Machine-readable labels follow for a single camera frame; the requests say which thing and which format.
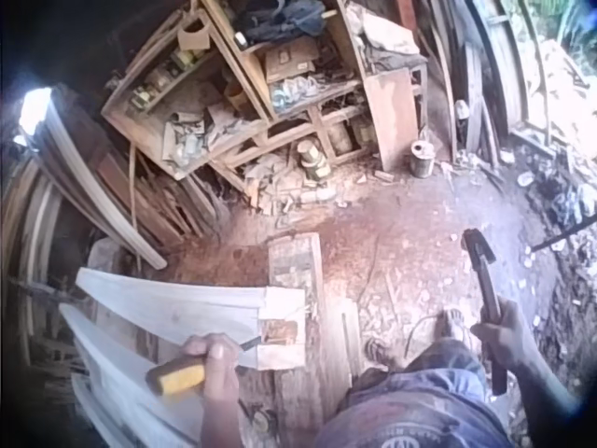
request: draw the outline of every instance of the foot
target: foot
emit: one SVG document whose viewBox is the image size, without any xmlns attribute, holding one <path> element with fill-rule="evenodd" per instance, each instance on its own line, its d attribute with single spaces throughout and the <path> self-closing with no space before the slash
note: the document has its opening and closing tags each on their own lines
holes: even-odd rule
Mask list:
<svg viewBox="0 0 597 448">
<path fill-rule="evenodd" d="M 456 308 L 450 308 L 441 312 L 437 320 L 436 335 L 439 338 L 452 338 L 457 341 L 464 341 L 465 317 Z"/>
<path fill-rule="evenodd" d="M 396 361 L 391 353 L 390 347 L 381 339 L 370 338 L 365 343 L 365 357 L 376 364 L 381 364 L 388 369 L 392 369 Z"/>
</svg>

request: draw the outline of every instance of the cardboard box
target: cardboard box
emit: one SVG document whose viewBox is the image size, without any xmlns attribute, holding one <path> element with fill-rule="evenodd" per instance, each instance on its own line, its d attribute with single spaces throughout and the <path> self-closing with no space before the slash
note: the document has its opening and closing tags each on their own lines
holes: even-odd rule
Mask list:
<svg viewBox="0 0 597 448">
<path fill-rule="evenodd" d="M 266 82 L 281 81 L 303 73 L 315 71 L 313 61 L 319 58 L 315 39 L 308 35 L 286 44 L 278 45 L 265 55 Z"/>
</svg>

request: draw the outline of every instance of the hand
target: hand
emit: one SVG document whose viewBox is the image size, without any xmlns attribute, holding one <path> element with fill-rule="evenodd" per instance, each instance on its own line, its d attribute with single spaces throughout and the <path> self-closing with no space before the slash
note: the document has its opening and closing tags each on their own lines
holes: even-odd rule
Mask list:
<svg viewBox="0 0 597 448">
<path fill-rule="evenodd" d="M 498 363 L 517 374 L 541 355 L 519 305 L 501 297 L 498 300 L 501 324 L 475 324 L 470 331 L 491 347 Z"/>
<path fill-rule="evenodd" d="M 203 394 L 218 402 L 236 403 L 239 399 L 239 379 L 234 368 L 241 347 L 224 333 L 191 336 L 183 345 L 186 355 L 206 356 Z"/>
</svg>

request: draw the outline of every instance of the hammer handle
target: hammer handle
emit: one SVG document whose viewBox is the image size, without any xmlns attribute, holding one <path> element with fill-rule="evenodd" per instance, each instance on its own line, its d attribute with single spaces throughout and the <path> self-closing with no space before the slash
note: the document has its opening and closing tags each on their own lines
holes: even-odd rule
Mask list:
<svg viewBox="0 0 597 448">
<path fill-rule="evenodd" d="M 500 303 L 495 297 L 495 291 L 493 291 L 492 278 L 489 275 L 487 269 L 487 261 L 483 259 L 481 261 L 479 271 L 479 285 L 481 288 L 481 295 L 483 297 L 483 304 L 487 312 L 486 318 L 490 324 L 501 324 L 502 323 L 502 310 Z M 496 360 L 493 354 L 492 358 L 492 392 L 495 396 L 504 395 L 507 392 L 507 370 L 504 369 Z"/>
</svg>

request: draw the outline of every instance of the hammer head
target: hammer head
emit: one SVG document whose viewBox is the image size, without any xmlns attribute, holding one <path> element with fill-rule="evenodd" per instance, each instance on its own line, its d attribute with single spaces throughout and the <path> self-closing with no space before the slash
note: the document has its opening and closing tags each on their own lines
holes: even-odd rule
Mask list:
<svg viewBox="0 0 597 448">
<path fill-rule="evenodd" d="M 463 245 L 468 251 L 468 256 L 475 272 L 479 271 L 482 259 L 485 259 L 488 264 L 495 262 L 495 254 L 479 229 L 465 230 L 463 233 Z"/>
</svg>

